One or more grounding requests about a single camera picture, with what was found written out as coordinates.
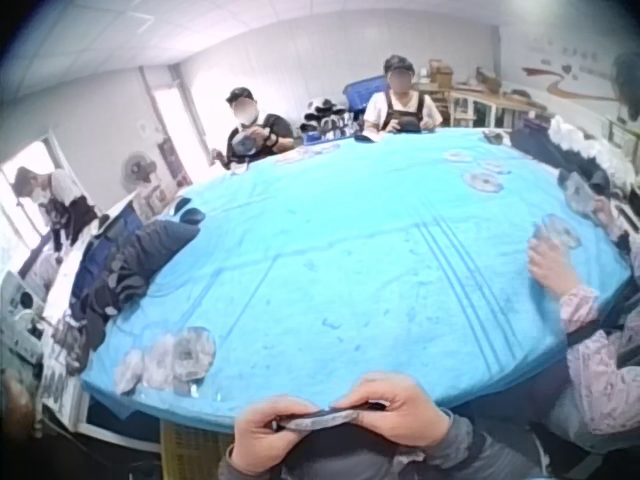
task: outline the person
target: person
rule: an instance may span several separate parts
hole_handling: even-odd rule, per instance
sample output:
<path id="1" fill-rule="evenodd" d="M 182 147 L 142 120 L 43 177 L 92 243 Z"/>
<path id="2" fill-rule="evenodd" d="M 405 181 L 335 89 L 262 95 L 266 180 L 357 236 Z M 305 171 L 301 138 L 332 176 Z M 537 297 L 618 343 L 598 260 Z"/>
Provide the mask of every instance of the person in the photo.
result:
<path id="1" fill-rule="evenodd" d="M 12 185 L 18 198 L 30 198 L 38 205 L 47 226 L 51 227 L 56 263 L 62 262 L 62 234 L 73 246 L 80 233 L 98 218 L 95 208 L 63 169 L 39 174 L 18 168 Z"/>
<path id="2" fill-rule="evenodd" d="M 359 410 L 353 424 L 309 435 L 271 426 L 281 416 L 318 411 L 312 404 L 275 397 L 249 407 L 235 423 L 235 444 L 221 462 L 219 479 L 518 480 L 541 475 L 534 461 L 436 407 L 405 375 L 366 375 L 334 407 L 374 401 L 386 408 Z"/>
<path id="3" fill-rule="evenodd" d="M 608 200 L 598 198 L 594 213 L 616 244 L 628 245 L 637 281 L 640 242 L 629 239 L 616 224 Z M 567 251 L 545 235 L 530 240 L 528 268 L 558 299 L 568 335 L 593 329 L 585 330 L 586 339 L 570 346 L 566 356 L 570 385 L 545 424 L 554 433 L 599 453 L 640 445 L 640 308 L 623 316 L 621 331 L 607 335 L 599 328 L 597 292 L 583 284 Z"/>
<path id="4" fill-rule="evenodd" d="M 227 103 L 238 120 L 238 126 L 227 139 L 227 155 L 222 162 L 226 169 L 230 168 L 231 162 L 256 162 L 293 149 L 294 135 L 289 122 L 280 115 L 261 112 L 251 90 L 245 87 L 234 88 L 227 97 Z M 255 141 L 252 151 L 239 153 L 234 149 L 233 141 L 241 133 Z"/>
<path id="5" fill-rule="evenodd" d="M 433 130 L 442 116 L 429 95 L 411 90 L 415 69 L 409 60 L 391 55 L 384 62 L 389 90 L 375 93 L 364 114 L 364 130 L 397 132 L 403 119 L 417 120 L 423 130 Z"/>

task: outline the light blue cloth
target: light blue cloth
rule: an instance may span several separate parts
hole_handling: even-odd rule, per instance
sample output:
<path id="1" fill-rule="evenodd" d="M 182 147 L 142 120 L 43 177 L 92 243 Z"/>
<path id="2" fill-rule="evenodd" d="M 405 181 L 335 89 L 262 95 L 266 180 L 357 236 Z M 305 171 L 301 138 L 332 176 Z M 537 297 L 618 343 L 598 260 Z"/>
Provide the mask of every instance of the light blue cloth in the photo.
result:
<path id="1" fill-rule="evenodd" d="M 340 146 L 191 187 L 190 207 L 207 214 L 200 235 L 108 327 L 87 390 L 121 414 L 209 429 L 228 429 L 243 407 L 278 393 L 327 406 L 372 370 L 407 372 L 453 406 L 564 354 L 557 305 L 527 273 L 543 215 L 579 234 L 573 264 L 603 298 L 629 275 L 602 230 L 567 208 L 553 174 L 478 131 Z M 452 149 L 474 161 L 446 161 Z M 512 170 L 499 176 L 500 193 L 463 181 L 483 160 Z M 129 350 L 188 326 L 207 327 L 217 345 L 198 398 L 113 393 Z"/>

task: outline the apron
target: apron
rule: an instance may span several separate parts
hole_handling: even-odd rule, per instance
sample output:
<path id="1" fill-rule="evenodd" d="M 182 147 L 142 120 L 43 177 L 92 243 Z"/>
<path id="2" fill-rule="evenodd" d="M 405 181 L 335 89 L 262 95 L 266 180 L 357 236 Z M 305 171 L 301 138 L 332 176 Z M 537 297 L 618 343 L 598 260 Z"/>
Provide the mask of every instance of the apron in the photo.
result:
<path id="1" fill-rule="evenodd" d="M 405 112 L 404 110 L 394 110 L 393 102 L 391 101 L 391 93 L 387 90 L 385 92 L 385 97 L 387 99 L 387 116 L 382 122 L 382 128 L 380 130 L 386 130 L 391 120 L 400 120 L 401 118 L 410 117 L 414 118 L 418 121 L 418 123 L 422 123 L 422 111 L 424 110 L 424 95 L 418 93 L 418 111 L 416 112 Z"/>

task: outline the blue crate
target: blue crate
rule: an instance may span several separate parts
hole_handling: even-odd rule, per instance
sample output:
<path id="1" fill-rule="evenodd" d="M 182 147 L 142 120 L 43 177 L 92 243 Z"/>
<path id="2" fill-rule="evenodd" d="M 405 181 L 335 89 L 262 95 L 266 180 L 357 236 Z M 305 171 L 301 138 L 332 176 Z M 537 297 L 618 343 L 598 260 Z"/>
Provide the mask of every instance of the blue crate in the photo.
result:
<path id="1" fill-rule="evenodd" d="M 388 88 L 387 77 L 380 75 L 350 83 L 342 93 L 347 97 L 349 110 L 354 112 L 364 110 L 374 93 L 384 92 Z"/>

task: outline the black cap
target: black cap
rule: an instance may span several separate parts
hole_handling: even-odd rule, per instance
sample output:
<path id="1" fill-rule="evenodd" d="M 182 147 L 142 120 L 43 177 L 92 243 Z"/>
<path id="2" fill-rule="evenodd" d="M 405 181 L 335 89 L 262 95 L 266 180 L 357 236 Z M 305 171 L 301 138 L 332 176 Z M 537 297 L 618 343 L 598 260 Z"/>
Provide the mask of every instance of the black cap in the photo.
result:
<path id="1" fill-rule="evenodd" d="M 241 98 L 248 98 L 249 100 L 255 101 L 255 99 L 253 98 L 253 93 L 251 93 L 251 90 L 249 90 L 247 87 L 236 87 L 231 90 L 231 93 L 227 97 L 227 103 L 231 107 Z"/>
<path id="2" fill-rule="evenodd" d="M 384 74 L 389 75 L 394 70 L 407 70 L 415 75 L 416 71 L 413 64 L 401 55 L 391 55 L 384 61 Z"/>
<path id="3" fill-rule="evenodd" d="M 24 191 L 27 189 L 29 184 L 31 183 L 31 179 L 36 175 L 35 172 L 32 172 L 27 167 L 19 167 L 16 171 L 16 178 L 13 181 L 13 193 L 16 197 L 24 197 Z"/>

